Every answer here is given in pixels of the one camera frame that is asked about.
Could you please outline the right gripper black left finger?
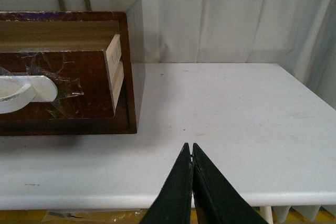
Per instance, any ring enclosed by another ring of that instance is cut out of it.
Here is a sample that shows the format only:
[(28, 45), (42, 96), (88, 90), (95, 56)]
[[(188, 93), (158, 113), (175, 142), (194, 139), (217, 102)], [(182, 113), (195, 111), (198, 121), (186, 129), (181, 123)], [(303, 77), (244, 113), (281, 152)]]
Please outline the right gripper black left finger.
[(140, 223), (190, 223), (193, 163), (184, 143), (159, 195)]

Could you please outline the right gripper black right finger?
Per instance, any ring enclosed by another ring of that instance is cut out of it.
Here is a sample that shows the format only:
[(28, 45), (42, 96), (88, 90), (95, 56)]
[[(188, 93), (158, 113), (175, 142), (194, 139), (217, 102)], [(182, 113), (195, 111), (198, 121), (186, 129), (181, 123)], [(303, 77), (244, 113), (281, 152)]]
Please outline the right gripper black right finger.
[(193, 144), (193, 195), (198, 223), (266, 223), (198, 144)]

